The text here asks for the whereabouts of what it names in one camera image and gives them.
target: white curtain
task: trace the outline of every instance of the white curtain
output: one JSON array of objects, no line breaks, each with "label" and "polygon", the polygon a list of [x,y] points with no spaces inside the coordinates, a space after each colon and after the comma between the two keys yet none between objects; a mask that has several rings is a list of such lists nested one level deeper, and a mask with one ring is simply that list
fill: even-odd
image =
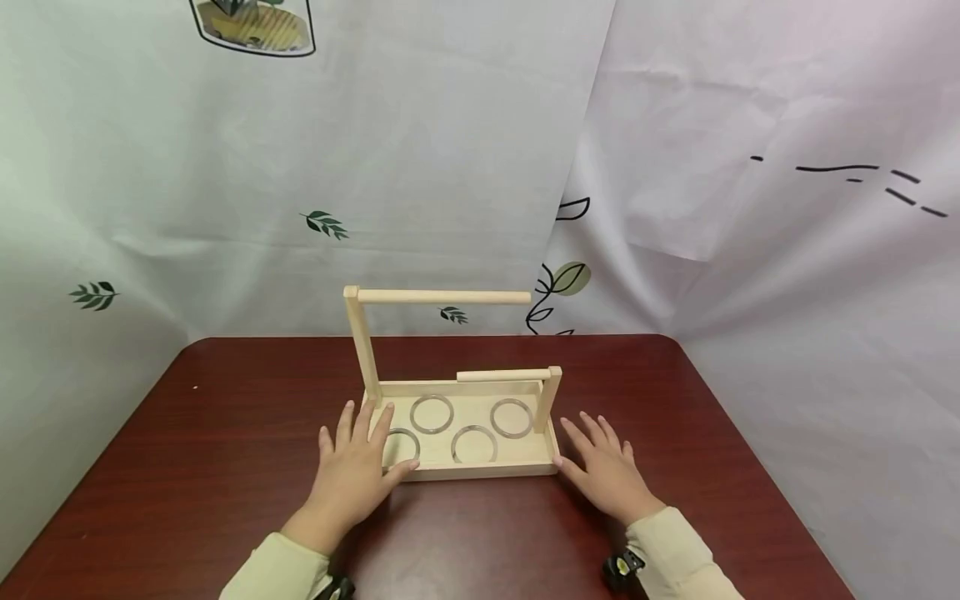
[{"label": "white curtain", "polygon": [[532,323],[680,340],[872,600],[956,597],[958,22],[618,2],[541,271],[591,277]]},{"label": "white curtain", "polygon": [[[0,576],[191,341],[345,334],[347,283],[527,289],[612,7],[5,3]],[[372,330],[523,328],[443,308]]]}]

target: finger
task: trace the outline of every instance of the finger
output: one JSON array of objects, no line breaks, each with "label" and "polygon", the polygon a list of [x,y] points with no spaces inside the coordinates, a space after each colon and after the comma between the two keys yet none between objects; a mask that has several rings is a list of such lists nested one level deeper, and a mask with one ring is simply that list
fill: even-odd
[{"label": "finger", "polygon": [[333,454],[333,440],[330,439],[330,431],[326,425],[320,428],[320,460]]},{"label": "finger", "polygon": [[363,444],[370,435],[370,420],[373,418],[373,405],[375,402],[367,400],[360,407],[357,413],[357,421],[353,424],[353,436],[350,438],[357,444]]},{"label": "finger", "polygon": [[597,417],[597,421],[600,422],[600,428],[603,429],[603,434],[607,436],[607,442],[609,442],[611,446],[619,450],[620,439],[616,437],[616,432],[613,431],[613,428],[610,426],[607,420],[604,419],[603,415],[600,415],[599,417]]},{"label": "finger", "polygon": [[376,427],[373,428],[373,435],[370,436],[371,445],[380,448],[381,452],[383,446],[387,443],[387,436],[390,435],[390,422],[392,420],[394,420],[394,404],[390,402],[380,413],[380,419],[376,422]]},{"label": "finger", "polygon": [[340,413],[340,422],[337,423],[337,451],[345,450],[350,443],[350,421],[353,419],[353,400],[344,406]]},{"label": "finger", "polygon": [[553,464],[557,466],[561,473],[566,475],[566,478],[577,487],[577,490],[581,492],[584,490],[584,485],[587,483],[587,474],[576,463],[558,454],[553,457]]},{"label": "finger", "polygon": [[606,448],[609,445],[607,443],[607,436],[604,435],[603,429],[600,428],[597,421],[593,420],[593,417],[583,411],[580,411],[580,419],[584,422],[584,427],[587,428],[587,433],[590,435],[593,445],[598,448]]},{"label": "finger", "polygon": [[585,436],[582,431],[577,429],[577,426],[573,424],[572,420],[567,419],[566,417],[560,419],[560,425],[564,427],[566,435],[570,436],[570,441],[573,442],[573,447],[577,448],[577,451],[580,452],[580,455],[586,458],[587,455],[593,451],[593,444],[590,443],[590,440],[587,439],[587,436]]},{"label": "finger", "polygon": [[403,481],[403,478],[410,474],[411,471],[416,470],[420,466],[420,461],[403,461],[402,463],[397,463],[390,467],[390,470],[387,471],[387,474],[383,476],[383,485],[387,489],[387,493],[400,485],[400,482]]},{"label": "finger", "polygon": [[634,462],[634,447],[629,442],[623,443],[623,457],[627,459],[627,462],[636,467],[636,463]]}]

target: beige sleeve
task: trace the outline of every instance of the beige sleeve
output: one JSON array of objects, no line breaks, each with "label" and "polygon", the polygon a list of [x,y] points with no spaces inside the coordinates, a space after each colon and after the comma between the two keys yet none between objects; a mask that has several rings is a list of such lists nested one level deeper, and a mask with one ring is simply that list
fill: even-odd
[{"label": "beige sleeve", "polygon": [[270,534],[220,593],[220,600],[313,600],[330,585],[330,559]]},{"label": "beige sleeve", "polygon": [[637,577],[650,600],[743,600],[675,508],[628,527],[627,545],[647,563]]}]

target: wooden dowel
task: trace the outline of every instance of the wooden dowel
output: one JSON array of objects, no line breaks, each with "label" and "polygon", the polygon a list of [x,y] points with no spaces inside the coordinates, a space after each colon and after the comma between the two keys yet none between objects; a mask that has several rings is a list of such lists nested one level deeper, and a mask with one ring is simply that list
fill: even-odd
[{"label": "wooden dowel", "polygon": [[359,288],[348,285],[344,288],[344,300],[347,302],[347,318],[350,321],[350,332],[353,334],[353,344],[357,348],[357,360],[360,362],[360,373],[363,374],[363,384],[367,389],[367,399],[373,402],[374,408],[380,408],[380,378],[376,374],[376,363],[373,361],[373,346],[370,342],[370,330],[367,328],[367,315],[363,304],[357,299]]},{"label": "wooden dowel", "polygon": [[529,304],[530,292],[360,290],[363,304]]},{"label": "wooden dowel", "polygon": [[549,379],[549,369],[514,369],[512,371],[459,371],[457,381],[529,381]]},{"label": "wooden dowel", "polygon": [[550,410],[553,408],[553,400],[557,397],[557,389],[560,388],[560,378],[564,376],[564,370],[560,367],[550,367],[548,371],[550,371],[550,376],[543,381],[543,392],[540,393],[537,413],[534,415],[534,433],[543,433],[546,430],[546,424],[550,420]]}]

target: red wooden tabletop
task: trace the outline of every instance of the red wooden tabletop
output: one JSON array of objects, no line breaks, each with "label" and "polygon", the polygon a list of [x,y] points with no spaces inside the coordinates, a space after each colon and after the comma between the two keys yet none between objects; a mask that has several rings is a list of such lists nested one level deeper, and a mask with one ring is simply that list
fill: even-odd
[{"label": "red wooden tabletop", "polygon": [[[381,379],[560,365],[553,418],[604,415],[748,599],[851,598],[709,388],[656,335],[378,338]],[[0,600],[209,600],[302,502],[316,434],[362,395],[350,338],[184,350]],[[621,533],[558,477],[405,484],[341,547],[361,600],[610,598]],[[642,597],[638,591],[632,592]]]}]

